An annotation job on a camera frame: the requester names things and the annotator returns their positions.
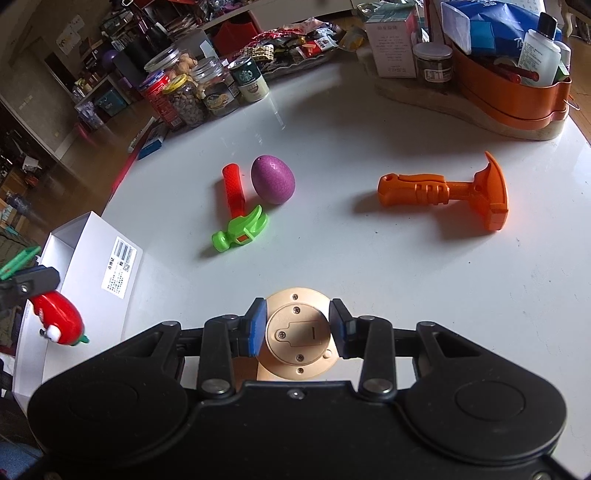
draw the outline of orange container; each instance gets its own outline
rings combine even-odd
[[[550,87],[530,87],[509,80],[475,62],[453,46],[456,83],[472,103],[498,122],[521,130],[538,130],[569,114],[571,80]]]

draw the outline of jar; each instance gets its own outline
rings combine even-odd
[[[238,85],[216,57],[200,60],[191,77],[197,82],[198,97],[213,115],[224,116],[240,106]]]
[[[207,119],[207,108],[197,97],[197,85],[185,74],[179,75],[162,90],[179,117],[190,127],[197,127]]]
[[[145,66],[148,73],[164,70],[169,80],[174,80],[182,74],[189,74],[189,71],[197,66],[197,60],[188,52],[181,52],[174,45],[156,55]]]
[[[417,79],[429,87],[446,90],[452,81],[452,49],[443,43],[417,43],[413,47]]]
[[[168,99],[162,94],[162,90],[168,83],[168,77],[161,70],[148,75],[139,86],[139,92],[150,102],[162,120],[171,130],[178,130],[184,125],[183,120],[177,115],[176,110]]]

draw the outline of white box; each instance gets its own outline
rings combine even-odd
[[[381,77],[415,78],[413,45],[420,41],[417,9],[377,10],[365,22],[375,66]]]
[[[129,267],[118,265],[112,257],[117,241],[134,251],[125,251]],[[27,412],[33,392],[42,382],[104,352],[122,340],[125,315],[137,276],[143,250],[121,235],[95,212],[87,213],[54,230],[43,249],[40,264],[60,273],[57,287],[80,312],[85,335],[90,343],[76,346],[52,343],[39,334],[41,321],[27,302],[17,344],[13,392],[22,410]],[[109,283],[114,269],[121,272],[119,283]]]

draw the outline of purple ball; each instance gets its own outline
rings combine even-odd
[[[296,190],[296,178],[290,168],[271,155],[261,155],[254,161],[251,179],[259,197],[274,205],[285,203]]]

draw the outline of orange toy hammer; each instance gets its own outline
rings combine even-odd
[[[503,228],[509,207],[507,188],[499,164],[485,152],[488,166],[474,175],[474,181],[445,181],[442,175],[396,175],[379,179],[378,198],[385,207],[391,205],[437,205],[449,200],[467,200],[484,220],[487,230]]]

